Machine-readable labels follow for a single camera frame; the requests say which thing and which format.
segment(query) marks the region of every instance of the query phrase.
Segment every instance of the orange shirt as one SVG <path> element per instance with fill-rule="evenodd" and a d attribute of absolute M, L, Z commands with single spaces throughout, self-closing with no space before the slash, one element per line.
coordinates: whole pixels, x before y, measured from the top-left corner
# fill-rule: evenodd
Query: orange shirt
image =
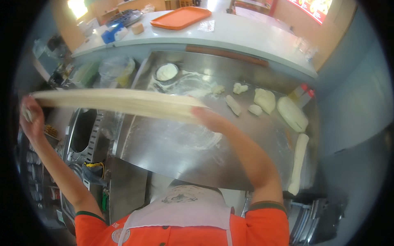
<path fill-rule="evenodd" d="M 107 226 L 97 215 L 80 211 L 75 217 L 78 246 L 116 246 L 128 216 Z M 289 244 L 289 224 L 285 209 L 275 202 L 258 202 L 250 206 L 245 218 L 231 215 L 232 244 L 275 245 Z M 226 231 L 210 226 L 177 227 L 149 226 L 129 229 L 124 246 L 227 246 Z"/>

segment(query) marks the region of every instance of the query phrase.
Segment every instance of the hand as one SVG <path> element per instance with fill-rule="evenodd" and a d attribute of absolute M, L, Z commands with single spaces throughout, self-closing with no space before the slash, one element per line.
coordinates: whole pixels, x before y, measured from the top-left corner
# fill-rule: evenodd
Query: hand
<path fill-rule="evenodd" d="M 28 122 L 22 114 L 22 106 L 31 111 L 33 117 L 32 122 Z M 40 105 L 31 96 L 22 98 L 19 109 L 19 124 L 22 126 L 23 132 L 31 143 L 38 142 L 44 136 L 44 113 Z"/>
<path fill-rule="evenodd" d="M 191 113 L 196 116 L 204 126 L 214 132 L 223 133 L 226 127 L 231 125 L 226 118 L 206 108 L 192 107 Z"/>

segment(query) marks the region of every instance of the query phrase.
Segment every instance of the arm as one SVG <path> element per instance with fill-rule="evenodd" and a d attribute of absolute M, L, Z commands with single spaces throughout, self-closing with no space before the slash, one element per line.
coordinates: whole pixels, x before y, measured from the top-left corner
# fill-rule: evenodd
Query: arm
<path fill-rule="evenodd" d="M 44 166 L 55 180 L 67 200 L 74 206 L 75 212 L 87 211 L 101 218 L 100 208 L 79 177 L 63 162 L 44 136 L 44 114 L 32 97 L 24 97 L 25 105 L 34 115 L 33 122 L 27 122 L 20 114 L 19 123 Z"/>
<path fill-rule="evenodd" d="M 194 107 L 192 113 L 208 129 L 220 132 L 227 137 L 255 189 L 252 203 L 260 201 L 283 203 L 278 171 L 267 153 L 259 145 L 227 119 L 212 111 Z"/>

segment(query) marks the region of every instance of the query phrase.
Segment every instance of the person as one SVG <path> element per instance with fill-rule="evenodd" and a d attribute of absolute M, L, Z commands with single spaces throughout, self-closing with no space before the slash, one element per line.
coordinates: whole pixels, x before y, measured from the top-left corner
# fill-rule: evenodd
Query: person
<path fill-rule="evenodd" d="M 87 245 L 288 245 L 289 225 L 278 171 L 253 140 L 220 115 L 199 107 L 191 112 L 209 130 L 222 133 L 254 187 L 245 218 L 231 214 L 216 189 L 186 183 L 170 186 L 161 198 L 108 226 L 93 195 L 53 150 L 43 133 L 41 107 L 22 99 L 34 115 L 20 124 L 59 189 L 76 211 L 79 246 Z"/>

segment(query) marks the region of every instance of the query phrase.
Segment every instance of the illuminated sign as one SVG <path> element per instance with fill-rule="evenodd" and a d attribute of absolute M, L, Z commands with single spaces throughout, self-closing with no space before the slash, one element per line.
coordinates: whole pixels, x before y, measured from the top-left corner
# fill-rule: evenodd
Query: illuminated sign
<path fill-rule="evenodd" d="M 332 0 L 288 0 L 309 14 L 320 25 L 323 23 Z"/>

